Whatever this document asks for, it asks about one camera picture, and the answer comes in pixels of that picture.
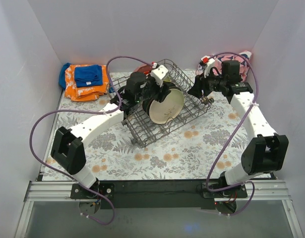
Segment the grey wire dish rack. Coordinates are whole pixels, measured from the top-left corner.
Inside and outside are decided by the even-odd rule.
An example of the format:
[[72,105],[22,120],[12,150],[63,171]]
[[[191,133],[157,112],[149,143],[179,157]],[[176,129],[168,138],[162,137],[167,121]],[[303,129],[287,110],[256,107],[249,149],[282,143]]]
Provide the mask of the grey wire dish rack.
[[168,81],[174,83],[184,94],[183,109],[176,118],[169,118],[165,124],[154,123],[140,104],[134,114],[122,121],[123,126],[127,126],[132,137],[130,141],[140,148],[146,147],[157,140],[168,136],[173,131],[204,115],[214,102],[212,99],[202,97],[197,99],[187,93],[192,86],[192,80],[173,61],[163,59],[159,61],[169,70]]

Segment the cream green plate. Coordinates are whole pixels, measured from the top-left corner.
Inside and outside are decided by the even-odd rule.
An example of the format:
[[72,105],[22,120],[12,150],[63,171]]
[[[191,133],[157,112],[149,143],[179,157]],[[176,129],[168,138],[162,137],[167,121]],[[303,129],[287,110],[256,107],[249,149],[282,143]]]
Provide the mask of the cream green plate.
[[165,124],[175,119],[184,106],[184,94],[177,88],[170,89],[170,93],[163,102],[153,100],[149,106],[148,114],[156,124]]

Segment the dark teal plate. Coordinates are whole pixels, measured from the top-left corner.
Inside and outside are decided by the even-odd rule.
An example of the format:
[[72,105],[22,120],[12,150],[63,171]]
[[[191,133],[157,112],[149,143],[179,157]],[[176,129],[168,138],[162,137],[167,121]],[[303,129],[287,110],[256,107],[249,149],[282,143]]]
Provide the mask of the dark teal plate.
[[150,106],[151,106],[152,102],[153,102],[153,99],[146,99],[142,102],[142,108],[148,115],[150,115],[149,111],[150,111]]

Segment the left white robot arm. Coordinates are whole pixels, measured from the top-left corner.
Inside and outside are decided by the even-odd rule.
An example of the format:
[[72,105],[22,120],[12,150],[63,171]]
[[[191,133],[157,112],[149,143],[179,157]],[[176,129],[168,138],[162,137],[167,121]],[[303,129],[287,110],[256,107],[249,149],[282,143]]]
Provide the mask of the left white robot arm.
[[168,74],[165,69],[154,69],[148,75],[133,72],[125,86],[114,90],[116,95],[99,115],[69,129],[62,126],[56,131],[51,157],[82,185],[86,197],[96,197],[99,186],[96,177],[86,167],[85,148],[101,133],[131,115],[143,100],[164,101],[170,93],[164,83]]

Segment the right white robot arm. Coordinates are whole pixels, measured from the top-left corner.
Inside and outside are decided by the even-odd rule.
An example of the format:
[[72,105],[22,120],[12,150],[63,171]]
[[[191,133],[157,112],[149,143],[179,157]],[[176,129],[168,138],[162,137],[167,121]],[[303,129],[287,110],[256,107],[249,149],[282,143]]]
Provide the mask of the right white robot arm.
[[248,180],[281,170],[289,140],[287,136],[279,135],[265,119],[256,103],[255,91],[242,81],[239,61],[224,61],[221,72],[218,72],[213,59],[205,59],[201,65],[203,73],[195,77],[188,94],[201,98],[211,92],[222,93],[241,117],[240,125],[246,129],[249,139],[241,162],[222,172],[216,184],[205,184],[207,191],[229,197],[235,193],[236,187]]

